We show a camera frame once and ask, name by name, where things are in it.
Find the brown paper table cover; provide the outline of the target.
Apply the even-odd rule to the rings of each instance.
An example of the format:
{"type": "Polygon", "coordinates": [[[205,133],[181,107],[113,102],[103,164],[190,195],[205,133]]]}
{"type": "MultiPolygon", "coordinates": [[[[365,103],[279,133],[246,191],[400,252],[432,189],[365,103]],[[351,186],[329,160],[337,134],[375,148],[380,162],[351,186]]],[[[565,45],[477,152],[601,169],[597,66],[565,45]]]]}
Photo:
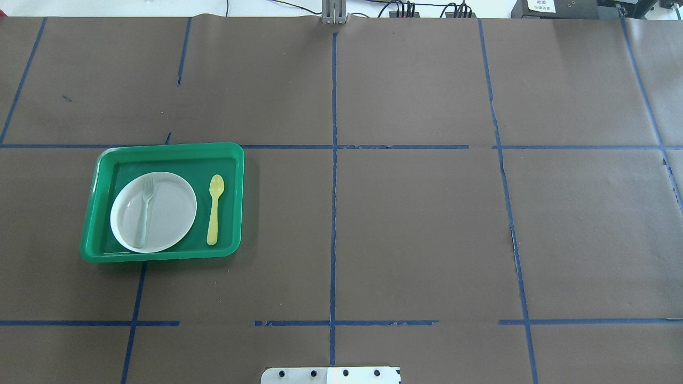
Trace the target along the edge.
{"type": "Polygon", "coordinates": [[[2,18],[2,383],[681,383],[681,21],[2,18]],[[96,161],[244,151],[241,243],[93,264],[96,161]]]}

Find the white round plate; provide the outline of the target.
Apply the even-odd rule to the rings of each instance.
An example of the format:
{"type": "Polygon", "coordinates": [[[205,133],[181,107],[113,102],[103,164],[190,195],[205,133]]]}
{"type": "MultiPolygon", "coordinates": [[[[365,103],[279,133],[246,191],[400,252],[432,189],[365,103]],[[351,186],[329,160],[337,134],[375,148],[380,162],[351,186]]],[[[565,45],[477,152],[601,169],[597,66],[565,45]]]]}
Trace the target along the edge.
{"type": "Polygon", "coordinates": [[[151,172],[154,196],[149,209],[146,245],[133,246],[141,209],[141,192],[146,175],[130,181],[113,200],[110,229],[117,242],[136,253],[168,250],[189,233],[197,214],[197,197],[191,185],[171,172],[151,172]]]}

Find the yellow plastic spoon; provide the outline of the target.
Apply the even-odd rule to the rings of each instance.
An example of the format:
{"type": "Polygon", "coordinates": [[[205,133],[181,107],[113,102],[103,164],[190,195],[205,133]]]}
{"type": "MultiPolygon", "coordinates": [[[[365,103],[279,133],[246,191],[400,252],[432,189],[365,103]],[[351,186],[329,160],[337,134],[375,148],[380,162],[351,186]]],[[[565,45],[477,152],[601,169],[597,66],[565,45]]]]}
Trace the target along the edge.
{"type": "Polygon", "coordinates": [[[215,174],[210,180],[208,192],[211,198],[210,215],[207,228],[207,244],[213,246],[219,236],[219,200],[225,190],[224,178],[215,174]]]}

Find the aluminium frame post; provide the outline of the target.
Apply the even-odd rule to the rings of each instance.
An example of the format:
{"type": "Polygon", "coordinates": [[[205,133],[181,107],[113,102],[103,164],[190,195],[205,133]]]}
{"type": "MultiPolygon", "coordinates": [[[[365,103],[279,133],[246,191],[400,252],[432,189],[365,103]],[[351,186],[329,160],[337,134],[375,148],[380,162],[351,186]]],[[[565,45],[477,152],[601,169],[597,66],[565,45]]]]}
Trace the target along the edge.
{"type": "Polygon", "coordinates": [[[346,0],[322,0],[321,20],[324,25],[343,25],[348,22],[346,0]]]}

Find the white mounting plate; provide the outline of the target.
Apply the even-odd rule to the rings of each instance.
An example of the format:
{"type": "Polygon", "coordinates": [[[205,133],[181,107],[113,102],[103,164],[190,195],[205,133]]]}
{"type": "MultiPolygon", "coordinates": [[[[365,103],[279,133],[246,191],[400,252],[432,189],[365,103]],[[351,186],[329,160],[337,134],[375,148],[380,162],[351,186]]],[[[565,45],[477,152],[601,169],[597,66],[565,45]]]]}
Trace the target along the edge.
{"type": "Polygon", "coordinates": [[[399,367],[272,367],[261,383],[401,383],[399,367]]]}

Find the white plastic fork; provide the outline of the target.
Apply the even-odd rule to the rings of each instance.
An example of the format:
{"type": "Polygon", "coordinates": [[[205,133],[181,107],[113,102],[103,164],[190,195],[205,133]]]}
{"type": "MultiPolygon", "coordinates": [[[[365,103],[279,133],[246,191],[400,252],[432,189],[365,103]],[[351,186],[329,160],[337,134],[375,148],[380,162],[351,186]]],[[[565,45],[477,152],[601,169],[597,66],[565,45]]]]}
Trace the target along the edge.
{"type": "Polygon", "coordinates": [[[154,177],[149,173],[145,175],[143,182],[143,189],[141,192],[141,209],[140,217],[138,221],[137,234],[135,236],[135,242],[133,246],[137,249],[141,249],[146,245],[147,242],[147,227],[149,220],[149,209],[154,196],[154,177]]]}

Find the green plastic tray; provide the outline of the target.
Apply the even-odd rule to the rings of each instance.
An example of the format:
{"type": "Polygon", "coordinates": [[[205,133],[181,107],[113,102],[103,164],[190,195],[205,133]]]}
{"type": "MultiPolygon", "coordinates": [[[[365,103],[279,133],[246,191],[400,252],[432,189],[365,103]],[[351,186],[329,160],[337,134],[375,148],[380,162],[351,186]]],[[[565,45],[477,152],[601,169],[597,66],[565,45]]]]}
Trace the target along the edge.
{"type": "Polygon", "coordinates": [[[119,147],[103,151],[96,161],[80,244],[83,260],[93,264],[220,258],[239,248],[242,229],[244,151],[232,142],[119,147]],[[194,224],[168,250],[129,251],[115,240],[109,218],[116,195],[133,179],[151,172],[171,172],[185,179],[197,198],[194,224]],[[211,198],[210,180],[224,178],[219,200],[219,236],[207,244],[211,198]]]}

